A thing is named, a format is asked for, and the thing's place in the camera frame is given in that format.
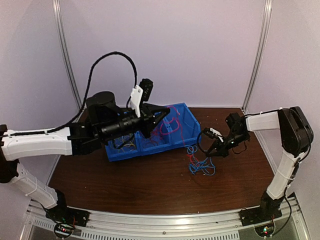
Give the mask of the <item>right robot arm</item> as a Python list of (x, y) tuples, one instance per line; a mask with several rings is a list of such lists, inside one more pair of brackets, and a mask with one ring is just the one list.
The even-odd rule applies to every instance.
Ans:
[(300, 163), (310, 153), (314, 139), (313, 130), (299, 106), (243, 116), (233, 112), (225, 121), (229, 127), (229, 133), (226, 136), (212, 127), (206, 127), (201, 131), (202, 135), (213, 140), (211, 146), (203, 151), (206, 157), (227, 157), (231, 149), (242, 142), (249, 141), (252, 132), (280, 131), (281, 160), (256, 210), (258, 219), (266, 221), (278, 210), (290, 184), (296, 177)]

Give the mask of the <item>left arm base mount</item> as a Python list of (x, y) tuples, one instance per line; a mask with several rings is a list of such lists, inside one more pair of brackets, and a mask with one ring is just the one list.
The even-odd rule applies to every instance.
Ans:
[(80, 236), (80, 227), (86, 227), (90, 213), (86, 210), (68, 208), (67, 216), (62, 217), (45, 210), (45, 216), (54, 222), (53, 233), (58, 239), (66, 239), (71, 236)]

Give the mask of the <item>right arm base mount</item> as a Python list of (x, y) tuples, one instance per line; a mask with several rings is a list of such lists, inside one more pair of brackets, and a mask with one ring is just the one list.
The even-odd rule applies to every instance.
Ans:
[(259, 206), (242, 208), (238, 214), (242, 226), (253, 226), (255, 233), (261, 238), (269, 238), (273, 235), (276, 230), (275, 219), (282, 216), (279, 209), (271, 215), (264, 215)]

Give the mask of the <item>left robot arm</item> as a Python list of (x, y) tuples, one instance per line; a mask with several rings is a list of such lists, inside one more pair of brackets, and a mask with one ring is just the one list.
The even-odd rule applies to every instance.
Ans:
[(98, 92), (86, 100), (87, 117), (84, 122), (72, 121), (59, 130), (14, 131), (5, 124), (1, 125), (0, 182), (16, 185), (61, 222), (69, 221), (72, 211), (67, 207), (64, 194), (38, 181), (19, 159), (46, 155), (87, 155), (111, 140), (136, 132), (149, 138), (170, 110), (165, 106), (147, 103), (148, 98), (142, 90), (132, 92), (130, 108), (120, 108), (112, 92)]

